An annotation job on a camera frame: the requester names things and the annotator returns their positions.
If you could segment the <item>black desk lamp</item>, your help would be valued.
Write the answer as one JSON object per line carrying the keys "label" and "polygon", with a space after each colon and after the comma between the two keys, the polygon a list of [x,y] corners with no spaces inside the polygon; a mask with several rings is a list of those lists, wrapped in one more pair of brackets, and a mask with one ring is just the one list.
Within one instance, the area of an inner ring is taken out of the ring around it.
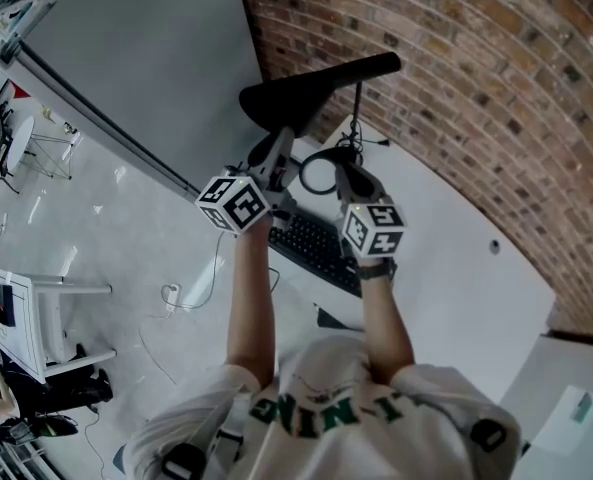
{"label": "black desk lamp", "polygon": [[397,54],[373,55],[247,87],[240,92],[239,103],[247,117],[268,134],[289,127],[295,140],[309,133],[335,91],[400,69]]}

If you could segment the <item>person's left forearm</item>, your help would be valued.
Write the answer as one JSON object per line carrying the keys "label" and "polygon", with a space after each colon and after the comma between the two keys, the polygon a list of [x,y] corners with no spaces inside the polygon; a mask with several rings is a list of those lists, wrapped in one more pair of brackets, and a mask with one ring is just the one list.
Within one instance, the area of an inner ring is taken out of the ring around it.
{"label": "person's left forearm", "polygon": [[262,388],[274,379],[275,314],[269,275],[272,219],[264,216],[235,241],[226,363],[245,368]]}

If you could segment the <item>round white table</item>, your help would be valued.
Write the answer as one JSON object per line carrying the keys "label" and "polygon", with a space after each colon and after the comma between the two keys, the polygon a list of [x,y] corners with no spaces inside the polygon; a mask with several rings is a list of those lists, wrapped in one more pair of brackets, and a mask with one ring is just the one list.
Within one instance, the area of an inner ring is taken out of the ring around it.
{"label": "round white table", "polygon": [[37,133],[35,118],[30,116],[13,129],[3,167],[10,176],[20,167],[26,167],[49,179],[69,181],[73,152],[72,139]]}

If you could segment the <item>white partition board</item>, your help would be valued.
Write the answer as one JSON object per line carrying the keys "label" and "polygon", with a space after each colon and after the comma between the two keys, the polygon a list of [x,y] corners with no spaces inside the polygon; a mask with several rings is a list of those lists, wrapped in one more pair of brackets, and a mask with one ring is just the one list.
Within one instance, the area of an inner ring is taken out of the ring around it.
{"label": "white partition board", "polygon": [[19,40],[9,72],[188,199],[263,135],[238,99],[262,79],[242,0],[60,0]]}

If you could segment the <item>black box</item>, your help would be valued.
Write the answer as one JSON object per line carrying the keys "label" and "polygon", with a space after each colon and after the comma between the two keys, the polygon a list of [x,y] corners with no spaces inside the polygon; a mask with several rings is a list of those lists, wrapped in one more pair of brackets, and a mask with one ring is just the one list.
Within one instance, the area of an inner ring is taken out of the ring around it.
{"label": "black box", "polygon": [[0,284],[0,325],[15,326],[13,288],[7,284]]}

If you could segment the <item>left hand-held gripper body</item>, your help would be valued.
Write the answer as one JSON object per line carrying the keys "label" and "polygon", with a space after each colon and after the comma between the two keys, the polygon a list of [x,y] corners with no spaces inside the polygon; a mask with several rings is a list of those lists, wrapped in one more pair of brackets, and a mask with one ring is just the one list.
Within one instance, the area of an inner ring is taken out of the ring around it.
{"label": "left hand-held gripper body", "polygon": [[293,165],[274,170],[227,166],[207,183],[195,205],[223,232],[240,235],[266,215],[274,227],[286,230],[297,206],[288,190],[296,174]]}

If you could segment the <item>white table with lined top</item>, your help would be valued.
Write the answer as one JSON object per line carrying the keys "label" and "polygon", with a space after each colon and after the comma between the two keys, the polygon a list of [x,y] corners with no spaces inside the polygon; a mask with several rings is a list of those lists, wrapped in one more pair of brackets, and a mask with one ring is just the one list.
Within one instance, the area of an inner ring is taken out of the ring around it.
{"label": "white table with lined top", "polygon": [[65,276],[18,274],[0,269],[0,288],[8,294],[14,323],[0,321],[0,350],[24,373],[44,384],[51,378],[96,365],[117,355],[114,349],[75,359],[66,345],[61,299],[65,296],[107,295],[109,284],[93,285]]}

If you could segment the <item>black keyboard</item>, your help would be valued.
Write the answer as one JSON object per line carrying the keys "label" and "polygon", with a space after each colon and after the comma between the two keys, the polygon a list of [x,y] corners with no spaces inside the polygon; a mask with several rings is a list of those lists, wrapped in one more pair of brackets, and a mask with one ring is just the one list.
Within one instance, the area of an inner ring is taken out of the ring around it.
{"label": "black keyboard", "polygon": [[298,208],[285,229],[273,226],[270,247],[307,272],[355,297],[361,297],[357,263],[342,254],[337,229]]}

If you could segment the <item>black wristwatch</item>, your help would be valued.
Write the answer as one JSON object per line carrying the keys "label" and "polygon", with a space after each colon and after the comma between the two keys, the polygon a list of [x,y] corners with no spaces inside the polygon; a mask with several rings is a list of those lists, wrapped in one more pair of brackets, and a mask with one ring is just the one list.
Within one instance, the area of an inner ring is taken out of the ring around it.
{"label": "black wristwatch", "polygon": [[397,264],[392,258],[362,258],[356,267],[357,277],[361,281],[386,278],[393,282]]}

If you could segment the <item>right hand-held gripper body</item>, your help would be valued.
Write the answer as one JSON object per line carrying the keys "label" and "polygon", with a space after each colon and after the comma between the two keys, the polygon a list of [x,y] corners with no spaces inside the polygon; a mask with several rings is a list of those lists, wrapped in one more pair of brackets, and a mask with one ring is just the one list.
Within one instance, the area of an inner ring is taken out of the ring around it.
{"label": "right hand-held gripper body", "polygon": [[347,207],[342,238],[360,258],[393,258],[407,229],[394,204],[354,203]]}

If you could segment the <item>person's right forearm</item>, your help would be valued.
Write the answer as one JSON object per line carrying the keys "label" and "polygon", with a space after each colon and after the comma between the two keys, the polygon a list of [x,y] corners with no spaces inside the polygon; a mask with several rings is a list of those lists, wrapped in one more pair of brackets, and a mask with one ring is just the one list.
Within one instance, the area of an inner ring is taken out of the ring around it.
{"label": "person's right forearm", "polygon": [[389,384],[403,368],[415,363],[407,328],[394,299],[388,274],[362,279],[365,343],[372,377]]}

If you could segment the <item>white shirt with green lettering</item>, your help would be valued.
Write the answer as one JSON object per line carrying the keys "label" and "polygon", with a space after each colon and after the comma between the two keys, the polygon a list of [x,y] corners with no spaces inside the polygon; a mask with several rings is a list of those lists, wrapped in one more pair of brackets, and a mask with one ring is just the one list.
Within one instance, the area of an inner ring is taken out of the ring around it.
{"label": "white shirt with green lettering", "polygon": [[183,385],[128,440],[128,480],[156,480],[175,446],[210,447],[237,395],[250,399],[228,480],[509,480],[520,455],[515,418],[458,370],[411,365],[384,384],[362,337],[316,330],[262,386],[221,365]]}

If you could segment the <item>white storage box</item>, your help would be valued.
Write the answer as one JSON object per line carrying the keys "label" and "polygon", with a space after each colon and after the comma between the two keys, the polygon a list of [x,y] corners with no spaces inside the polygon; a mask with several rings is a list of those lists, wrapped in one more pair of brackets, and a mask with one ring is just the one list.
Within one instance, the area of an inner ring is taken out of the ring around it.
{"label": "white storage box", "polygon": [[529,451],[536,477],[593,480],[593,391],[567,386]]}

